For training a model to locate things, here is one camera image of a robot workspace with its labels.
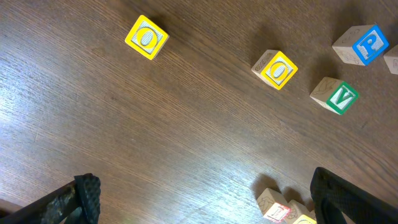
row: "wood grain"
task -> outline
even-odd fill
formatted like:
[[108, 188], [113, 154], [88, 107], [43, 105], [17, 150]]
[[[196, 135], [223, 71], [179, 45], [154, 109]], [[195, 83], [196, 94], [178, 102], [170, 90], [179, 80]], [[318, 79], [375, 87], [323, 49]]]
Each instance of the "wood grain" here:
[[[398, 44], [398, 2], [0, 2], [0, 199], [26, 206], [92, 172], [100, 223], [267, 223], [278, 188], [310, 208], [318, 166], [398, 206], [398, 76], [332, 43], [377, 23]], [[144, 14], [170, 34], [154, 61], [124, 43]], [[298, 72], [283, 90], [250, 68], [267, 49]], [[343, 115], [323, 77], [361, 95]]]

